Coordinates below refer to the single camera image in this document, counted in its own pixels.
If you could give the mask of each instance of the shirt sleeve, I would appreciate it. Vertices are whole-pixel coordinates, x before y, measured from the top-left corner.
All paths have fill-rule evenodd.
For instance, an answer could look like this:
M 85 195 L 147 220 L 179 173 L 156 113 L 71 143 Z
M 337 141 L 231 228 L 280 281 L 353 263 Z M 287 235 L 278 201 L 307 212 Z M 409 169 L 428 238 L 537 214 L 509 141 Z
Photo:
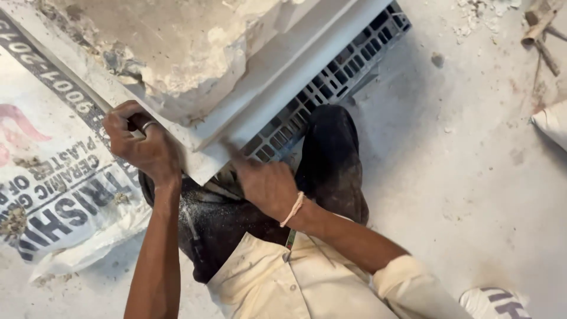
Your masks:
M 373 276 L 378 296 L 400 319 L 471 319 L 423 263 L 405 255 Z

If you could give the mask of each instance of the rough plaster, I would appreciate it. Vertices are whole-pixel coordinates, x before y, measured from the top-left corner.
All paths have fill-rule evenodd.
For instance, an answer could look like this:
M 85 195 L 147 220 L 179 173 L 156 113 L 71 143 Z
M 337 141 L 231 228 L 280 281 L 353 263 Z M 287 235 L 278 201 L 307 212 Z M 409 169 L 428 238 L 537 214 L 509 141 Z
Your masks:
M 470 287 L 502 286 L 529 295 L 534 318 L 563 318 L 567 154 L 528 119 L 567 98 L 567 82 L 545 65 L 535 80 L 538 56 L 519 44 L 520 11 L 502 18 L 497 44 L 481 28 L 457 45 L 452 26 L 463 21 L 451 4 L 400 0 L 413 30 L 349 107 L 369 226 L 425 261 L 455 298 Z M 560 30 L 566 14 L 556 19 Z M 567 43 L 548 37 L 548 45 L 565 65 Z M 431 63 L 433 52 L 446 56 L 443 69 Z M 28 285 L 31 268 L 0 246 L 3 315 L 121 317 L 142 236 L 79 276 L 42 287 Z M 193 281 L 191 262 L 181 256 L 180 263 L 179 317 L 222 318 Z
M 245 73 L 247 59 L 317 2 L 38 0 L 111 73 L 138 85 L 140 97 L 181 125 L 204 120 Z M 282 15 L 282 6 L 294 14 Z

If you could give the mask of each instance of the cream shirt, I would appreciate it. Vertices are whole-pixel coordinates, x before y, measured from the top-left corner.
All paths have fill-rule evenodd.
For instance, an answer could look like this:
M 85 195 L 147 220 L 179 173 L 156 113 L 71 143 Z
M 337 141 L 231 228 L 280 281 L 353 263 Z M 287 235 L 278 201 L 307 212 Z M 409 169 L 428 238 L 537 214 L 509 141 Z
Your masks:
M 291 251 L 247 233 L 207 287 L 226 318 L 471 318 L 413 257 L 370 277 L 302 233 Z

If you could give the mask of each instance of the hand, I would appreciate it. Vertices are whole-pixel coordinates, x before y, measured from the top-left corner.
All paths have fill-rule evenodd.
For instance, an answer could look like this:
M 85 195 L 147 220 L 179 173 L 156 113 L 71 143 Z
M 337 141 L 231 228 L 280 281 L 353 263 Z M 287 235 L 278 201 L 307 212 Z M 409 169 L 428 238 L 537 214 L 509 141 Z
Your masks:
M 244 197 L 264 214 L 283 222 L 298 198 L 291 168 L 283 162 L 262 164 L 253 159 L 246 159 L 233 144 L 223 141 L 223 145 L 230 153 Z M 301 218 L 293 217 L 287 225 L 298 229 L 300 220 Z
M 138 113 L 150 117 L 138 102 L 130 100 L 106 115 L 103 126 L 110 137 L 110 151 L 146 173 L 156 188 L 180 183 L 179 155 L 166 130 L 152 124 L 146 128 L 146 137 L 134 137 L 128 130 L 128 118 Z

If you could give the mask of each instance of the dusty floor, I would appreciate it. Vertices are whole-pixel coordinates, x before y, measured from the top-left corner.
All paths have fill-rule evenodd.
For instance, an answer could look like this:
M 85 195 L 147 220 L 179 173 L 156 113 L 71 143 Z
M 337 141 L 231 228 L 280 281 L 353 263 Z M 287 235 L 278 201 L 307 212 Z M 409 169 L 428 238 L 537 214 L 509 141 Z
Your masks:
M 529 295 L 532 317 L 562 317 L 567 153 L 529 117 L 538 104 L 567 98 L 563 77 L 552 79 L 543 65 L 543 80 L 534 81 L 538 55 L 519 44 L 522 10 L 500 20 L 494 41 L 483 28 L 457 45 L 452 1 L 400 5 L 414 28 L 349 108 L 361 136 L 370 226 L 423 259 L 456 298 L 469 287 L 501 286 Z M 566 16 L 556 19 L 564 32 Z M 548 43 L 567 59 L 567 43 Z M 442 69 L 431 63 L 434 51 L 446 56 Z M 542 99 L 532 96 L 535 82 L 543 83 Z M 31 268 L 2 246 L 3 317 L 121 317 L 141 241 L 42 287 L 26 283 Z M 181 267 L 180 318 L 221 318 L 187 258 Z

